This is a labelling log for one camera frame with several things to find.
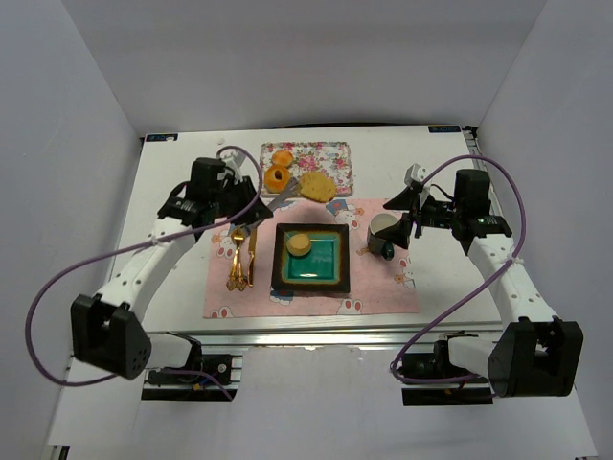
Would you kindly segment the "small pale muffin bread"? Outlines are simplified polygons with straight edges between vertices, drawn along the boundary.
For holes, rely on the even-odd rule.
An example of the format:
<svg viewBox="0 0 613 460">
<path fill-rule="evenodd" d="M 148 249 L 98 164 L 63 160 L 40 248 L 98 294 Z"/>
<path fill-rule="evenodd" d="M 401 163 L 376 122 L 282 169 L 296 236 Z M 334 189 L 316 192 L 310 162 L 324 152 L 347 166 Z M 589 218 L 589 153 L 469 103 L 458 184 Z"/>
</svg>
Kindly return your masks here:
<svg viewBox="0 0 613 460">
<path fill-rule="evenodd" d="M 311 239 L 306 233 L 297 233 L 286 241 L 286 249 L 293 257 L 304 257 L 310 252 L 311 247 Z"/>
</svg>

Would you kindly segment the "speckled bread slice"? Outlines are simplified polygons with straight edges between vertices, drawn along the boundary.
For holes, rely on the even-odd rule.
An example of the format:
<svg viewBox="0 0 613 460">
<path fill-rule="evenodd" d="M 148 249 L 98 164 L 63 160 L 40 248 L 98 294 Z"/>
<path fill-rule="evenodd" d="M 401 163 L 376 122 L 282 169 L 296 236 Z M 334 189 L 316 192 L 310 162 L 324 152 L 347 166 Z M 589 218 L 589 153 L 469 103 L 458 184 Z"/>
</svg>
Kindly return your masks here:
<svg viewBox="0 0 613 460">
<path fill-rule="evenodd" d="M 334 182 L 322 172 L 306 172 L 299 178 L 301 196 L 315 202 L 327 203 L 336 196 Z"/>
</svg>

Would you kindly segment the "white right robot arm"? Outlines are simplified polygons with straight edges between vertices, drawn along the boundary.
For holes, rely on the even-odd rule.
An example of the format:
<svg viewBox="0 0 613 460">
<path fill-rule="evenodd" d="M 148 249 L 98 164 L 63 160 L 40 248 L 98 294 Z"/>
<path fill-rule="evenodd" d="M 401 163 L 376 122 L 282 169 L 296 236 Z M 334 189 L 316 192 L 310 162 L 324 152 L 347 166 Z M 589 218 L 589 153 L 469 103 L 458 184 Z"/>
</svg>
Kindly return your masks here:
<svg viewBox="0 0 613 460">
<path fill-rule="evenodd" d="M 407 247 L 425 227 L 450 230 L 482 275 L 503 331 L 496 340 L 470 332 L 444 334 L 428 363 L 405 353 L 392 362 L 393 374 L 411 384 L 463 384 L 483 378 L 502 398 L 569 395 L 583 332 L 577 322 L 562 320 L 547 304 L 514 254 L 511 229 L 491 212 L 488 173 L 458 170 L 448 200 L 434 199 L 425 179 L 420 165 L 407 170 L 405 189 L 384 206 L 400 211 L 400 221 L 378 236 Z"/>
</svg>

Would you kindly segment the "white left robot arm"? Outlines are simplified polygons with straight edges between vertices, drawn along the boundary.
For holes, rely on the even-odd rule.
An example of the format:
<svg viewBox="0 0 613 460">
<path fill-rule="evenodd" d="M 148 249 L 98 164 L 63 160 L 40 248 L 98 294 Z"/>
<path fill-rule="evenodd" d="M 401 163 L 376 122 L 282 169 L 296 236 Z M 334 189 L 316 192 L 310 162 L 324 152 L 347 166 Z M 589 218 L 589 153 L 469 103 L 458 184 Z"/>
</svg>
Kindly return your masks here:
<svg viewBox="0 0 613 460">
<path fill-rule="evenodd" d="M 158 288 L 180 259 L 216 221 L 251 224 L 272 212 L 261 189 L 240 168 L 249 153 L 221 149 L 193 161 L 188 181 L 176 186 L 159 209 L 148 244 L 91 296 L 71 306 L 73 352 L 77 360 L 133 380 L 146 369 L 195 370 L 200 353 L 180 333 L 146 333 L 142 322 Z"/>
</svg>

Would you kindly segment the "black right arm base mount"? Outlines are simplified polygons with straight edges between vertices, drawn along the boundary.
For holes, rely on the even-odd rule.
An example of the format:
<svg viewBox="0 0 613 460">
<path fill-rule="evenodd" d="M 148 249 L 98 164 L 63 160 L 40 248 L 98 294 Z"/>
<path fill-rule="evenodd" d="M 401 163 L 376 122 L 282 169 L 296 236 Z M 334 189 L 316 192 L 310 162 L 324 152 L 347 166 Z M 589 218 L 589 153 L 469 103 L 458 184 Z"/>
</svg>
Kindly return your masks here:
<svg viewBox="0 0 613 460">
<path fill-rule="evenodd" d="M 448 356 L 449 341 L 457 337 L 477 337 L 477 334 L 459 331 L 443 334 L 429 353 L 405 352 L 392 365 L 404 380 L 401 391 L 405 407 L 443 407 L 492 405 L 494 393 L 483 377 L 468 379 L 467 369 L 454 366 Z"/>
</svg>

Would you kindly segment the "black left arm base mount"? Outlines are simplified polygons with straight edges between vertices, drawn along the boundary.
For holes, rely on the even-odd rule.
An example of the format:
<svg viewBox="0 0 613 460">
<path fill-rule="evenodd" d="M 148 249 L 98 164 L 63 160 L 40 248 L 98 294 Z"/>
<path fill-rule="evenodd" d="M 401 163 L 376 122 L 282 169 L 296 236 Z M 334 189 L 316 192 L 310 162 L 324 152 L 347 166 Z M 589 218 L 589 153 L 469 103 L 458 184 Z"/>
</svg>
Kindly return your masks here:
<svg viewBox="0 0 613 460">
<path fill-rule="evenodd" d="M 192 370 L 147 371 L 141 400 L 152 402 L 230 402 L 238 392 L 242 356 L 204 354 Z"/>
</svg>

